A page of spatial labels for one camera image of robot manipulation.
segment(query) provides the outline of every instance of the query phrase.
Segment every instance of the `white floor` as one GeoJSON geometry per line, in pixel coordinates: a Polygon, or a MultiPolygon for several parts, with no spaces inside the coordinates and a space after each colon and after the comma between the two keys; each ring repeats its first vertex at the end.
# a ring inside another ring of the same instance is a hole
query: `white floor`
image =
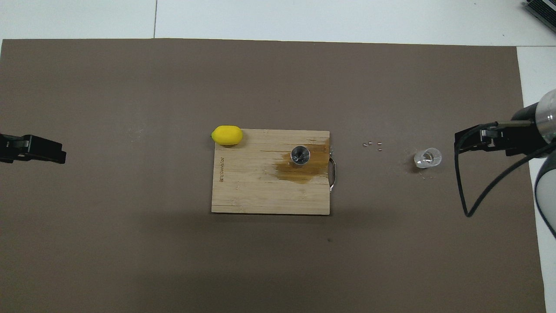
{"type": "MultiPolygon", "coordinates": [[[[556,33],[523,10],[522,2],[0,0],[0,39],[173,37],[518,46],[527,106],[556,88],[556,33]]],[[[531,162],[532,181],[541,163],[531,162]]],[[[547,312],[556,313],[556,239],[536,214],[547,312]]]]}

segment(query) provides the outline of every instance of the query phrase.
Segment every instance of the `wooden cutting board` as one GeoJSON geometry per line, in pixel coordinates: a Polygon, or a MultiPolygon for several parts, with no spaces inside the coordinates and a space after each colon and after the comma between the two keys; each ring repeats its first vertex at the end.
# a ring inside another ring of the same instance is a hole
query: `wooden cutting board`
{"type": "Polygon", "coordinates": [[[215,145],[212,212],[330,214],[329,131],[242,131],[239,144],[215,145]],[[305,165],[290,159],[299,145],[311,154],[305,165]]]}

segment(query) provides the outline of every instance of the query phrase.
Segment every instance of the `black cable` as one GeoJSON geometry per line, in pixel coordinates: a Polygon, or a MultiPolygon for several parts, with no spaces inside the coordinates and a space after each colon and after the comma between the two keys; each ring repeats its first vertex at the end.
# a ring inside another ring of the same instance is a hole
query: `black cable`
{"type": "Polygon", "coordinates": [[[486,129],[488,127],[491,126],[498,126],[497,122],[493,122],[493,123],[488,123],[488,124],[483,124],[483,125],[478,125],[474,128],[472,128],[471,130],[469,130],[467,133],[465,133],[460,140],[455,144],[454,146],[454,162],[455,162],[455,176],[456,179],[458,180],[458,191],[459,191],[459,197],[461,200],[461,206],[463,207],[463,212],[465,214],[465,216],[467,217],[471,217],[473,215],[473,213],[475,213],[475,211],[477,210],[477,208],[479,207],[479,205],[481,204],[481,202],[483,201],[483,199],[487,196],[487,194],[492,190],[492,188],[494,188],[494,186],[496,186],[496,184],[498,184],[504,177],[506,177],[509,173],[513,172],[516,168],[520,167],[521,165],[527,163],[528,161],[541,156],[543,153],[551,150],[551,149],[555,149],[556,148],[556,141],[553,143],[550,143],[532,153],[530,153],[529,155],[527,155],[525,158],[517,161],[516,163],[514,163],[512,166],[508,167],[505,171],[503,171],[502,173],[500,173],[500,175],[498,175],[481,193],[481,195],[479,196],[479,198],[477,198],[477,200],[475,201],[475,203],[473,204],[473,206],[471,207],[471,210],[467,211],[467,205],[465,204],[465,197],[463,195],[463,187],[461,186],[461,175],[459,173],[459,150],[461,149],[461,146],[463,145],[463,142],[469,138],[470,136],[472,136],[473,134],[477,133],[478,131],[480,131],[481,129],[486,129]]]}

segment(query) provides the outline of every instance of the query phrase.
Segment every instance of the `black vent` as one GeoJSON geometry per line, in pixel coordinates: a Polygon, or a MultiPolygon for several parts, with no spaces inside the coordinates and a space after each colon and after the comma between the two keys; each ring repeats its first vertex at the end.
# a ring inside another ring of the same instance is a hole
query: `black vent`
{"type": "Polygon", "coordinates": [[[556,0],[527,0],[525,9],[556,32],[556,0]]]}

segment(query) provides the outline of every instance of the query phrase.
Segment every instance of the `brown mat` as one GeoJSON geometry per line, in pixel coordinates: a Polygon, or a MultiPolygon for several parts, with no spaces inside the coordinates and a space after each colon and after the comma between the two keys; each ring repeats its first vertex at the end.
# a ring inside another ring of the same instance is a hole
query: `brown mat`
{"type": "MultiPolygon", "coordinates": [[[[67,152],[0,164],[1,311],[545,310],[528,168],[471,219],[453,169],[454,132],[522,107],[514,47],[4,40],[0,62],[0,131],[67,152]],[[221,124],[330,130],[331,216],[210,213],[221,124]]],[[[469,201],[517,159],[464,154],[469,201]]]]}

